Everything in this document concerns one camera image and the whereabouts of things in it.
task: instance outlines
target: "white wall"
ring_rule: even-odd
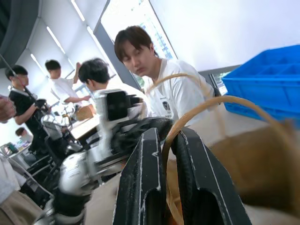
[[[62,76],[65,77],[74,70],[76,62],[100,57],[107,60],[103,49],[98,46],[87,30],[90,26],[93,30],[106,3],[105,0],[77,0],[79,9],[82,11],[85,21],[83,22],[76,12],[71,0],[44,0],[41,1],[40,19],[32,32],[27,49],[20,56],[17,64],[24,66],[29,72],[29,90],[47,99],[53,104],[57,99],[50,93],[48,77],[45,69],[45,61],[58,60],[62,66]],[[58,39],[66,54],[57,46],[46,27],[49,27]],[[31,58],[33,54],[41,68]],[[121,82],[118,76],[114,82]],[[0,74],[0,93],[8,95],[9,81]],[[0,124],[0,145],[7,142],[15,142],[15,130],[18,126],[11,119],[8,124]]]
[[[300,43],[299,0],[150,0],[179,59],[197,70]]]

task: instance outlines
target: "blue plastic crate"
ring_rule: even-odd
[[[248,99],[277,119],[300,119],[300,45],[266,50],[229,73],[223,82],[227,95]]]
[[[239,115],[251,117],[254,119],[262,120],[262,118],[252,109],[244,107],[242,105],[234,104],[234,103],[224,103],[227,111],[231,113],[236,113]],[[287,112],[284,110],[276,110],[272,108],[262,107],[269,115],[277,120],[284,119],[293,119],[295,121],[295,126],[300,128],[300,113],[299,112]]]

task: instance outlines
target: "black hair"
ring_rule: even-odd
[[[55,70],[55,69],[60,69],[60,63],[56,60],[47,60],[45,62],[45,67],[47,70]]]
[[[107,83],[110,78],[107,65],[100,58],[85,61],[78,71],[79,80],[82,83],[87,83],[88,79],[98,83]]]
[[[19,129],[17,129],[17,130],[15,131],[15,135],[21,136],[22,133],[24,132],[24,130],[25,130],[25,128],[20,127]]]
[[[28,75],[27,70],[24,67],[20,66],[20,65],[14,65],[11,68],[15,72],[15,74]],[[13,72],[9,68],[7,68],[5,70],[5,75],[6,75],[7,79],[9,79],[9,80],[10,80],[11,76],[14,76]]]
[[[121,62],[126,57],[124,51],[124,43],[126,41],[129,41],[130,44],[138,50],[140,50],[142,46],[150,49],[150,45],[152,44],[149,34],[140,26],[130,26],[125,30],[119,31],[114,41],[114,52]]]

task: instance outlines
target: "beige pants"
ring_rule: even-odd
[[[0,205],[0,225],[31,225],[42,210],[26,195],[14,191]]]

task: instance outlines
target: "person in black shirt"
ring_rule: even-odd
[[[34,105],[34,100],[24,91],[24,87],[29,84],[28,72],[19,65],[13,66],[12,70],[16,73],[16,77],[14,77],[10,69],[5,71],[5,75],[12,82],[13,86],[8,98],[15,105],[15,122],[18,125],[25,123],[33,134],[31,149],[41,149],[42,152],[46,152],[44,140],[47,137],[47,133],[40,124],[43,114]]]

